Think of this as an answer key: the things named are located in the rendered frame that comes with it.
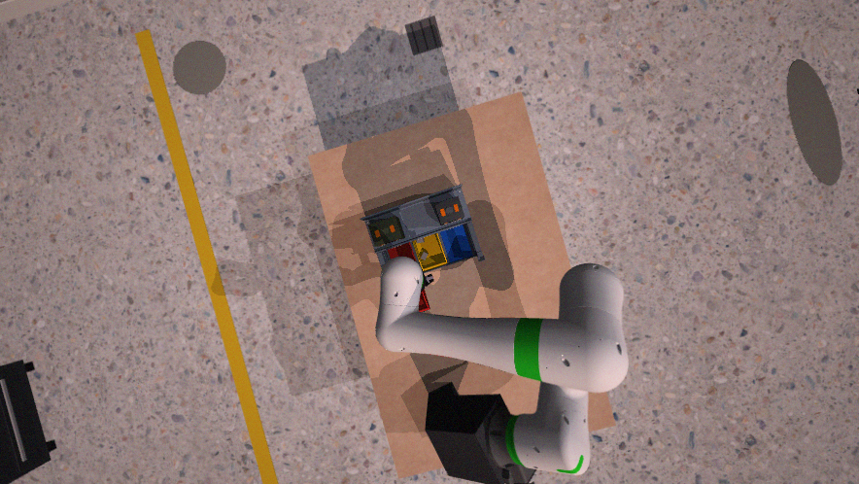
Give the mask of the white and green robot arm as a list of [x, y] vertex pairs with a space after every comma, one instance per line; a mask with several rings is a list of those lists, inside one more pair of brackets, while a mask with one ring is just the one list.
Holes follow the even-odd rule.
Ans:
[[540, 381], [534, 414], [494, 411], [486, 427], [492, 461], [505, 484], [534, 484], [536, 470], [581, 475], [590, 463], [588, 392], [625, 378], [624, 291], [608, 268], [583, 263], [560, 284], [559, 319], [467, 318], [419, 312], [426, 277], [408, 257], [390, 259], [380, 276], [375, 327], [391, 352], [478, 363]]

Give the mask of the yellow bin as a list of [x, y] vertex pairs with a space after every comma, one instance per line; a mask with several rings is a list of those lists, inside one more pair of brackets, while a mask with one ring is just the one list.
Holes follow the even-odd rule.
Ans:
[[[425, 242], [417, 243], [417, 241], [412, 241], [419, 263], [424, 270], [428, 270], [439, 265], [445, 264], [447, 259], [445, 257], [438, 233], [433, 235], [424, 237]], [[421, 259], [423, 252], [428, 253], [426, 260]]]

